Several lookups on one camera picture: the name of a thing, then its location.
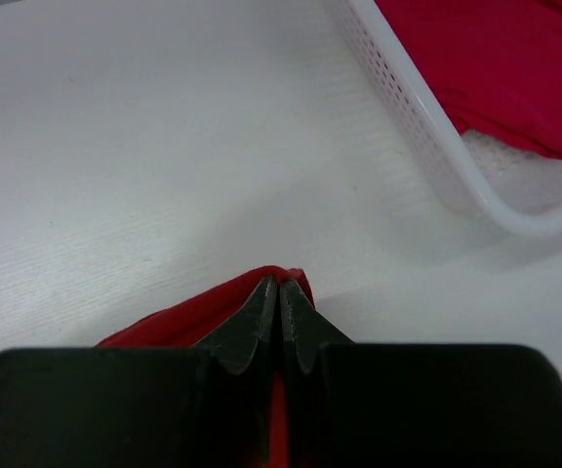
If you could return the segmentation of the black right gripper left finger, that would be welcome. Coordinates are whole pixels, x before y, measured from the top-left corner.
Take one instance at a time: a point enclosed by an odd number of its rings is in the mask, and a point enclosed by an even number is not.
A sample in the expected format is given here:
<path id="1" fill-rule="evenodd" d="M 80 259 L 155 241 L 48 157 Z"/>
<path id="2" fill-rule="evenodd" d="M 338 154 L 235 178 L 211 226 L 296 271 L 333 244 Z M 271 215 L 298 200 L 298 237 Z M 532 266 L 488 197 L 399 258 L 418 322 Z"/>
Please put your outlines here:
<path id="1" fill-rule="evenodd" d="M 269 458 L 275 279 L 187 348 L 0 353 L 0 467 L 257 467 Z"/>

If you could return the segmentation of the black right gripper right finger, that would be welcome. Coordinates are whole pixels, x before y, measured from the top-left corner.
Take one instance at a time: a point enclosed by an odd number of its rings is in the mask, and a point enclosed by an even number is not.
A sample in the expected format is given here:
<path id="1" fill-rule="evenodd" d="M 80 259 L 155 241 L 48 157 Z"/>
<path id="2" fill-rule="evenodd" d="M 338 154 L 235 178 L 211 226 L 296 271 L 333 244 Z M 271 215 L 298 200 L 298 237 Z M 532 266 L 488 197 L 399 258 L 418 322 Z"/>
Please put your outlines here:
<path id="1" fill-rule="evenodd" d="M 516 344 L 356 343 L 279 289 L 294 467 L 562 467 L 562 379 Z"/>

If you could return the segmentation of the dark red t shirt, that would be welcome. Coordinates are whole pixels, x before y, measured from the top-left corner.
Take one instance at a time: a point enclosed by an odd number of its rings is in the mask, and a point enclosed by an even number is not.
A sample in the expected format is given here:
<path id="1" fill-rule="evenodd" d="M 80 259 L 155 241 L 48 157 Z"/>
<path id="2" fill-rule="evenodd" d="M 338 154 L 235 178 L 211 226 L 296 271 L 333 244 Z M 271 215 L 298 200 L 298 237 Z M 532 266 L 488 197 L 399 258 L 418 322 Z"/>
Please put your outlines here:
<path id="1" fill-rule="evenodd" d="M 298 467 L 301 389 L 293 333 L 314 311 L 302 270 L 263 266 L 150 314 L 99 345 L 211 352 L 218 365 L 214 415 L 221 439 L 253 435 L 252 465 Z"/>

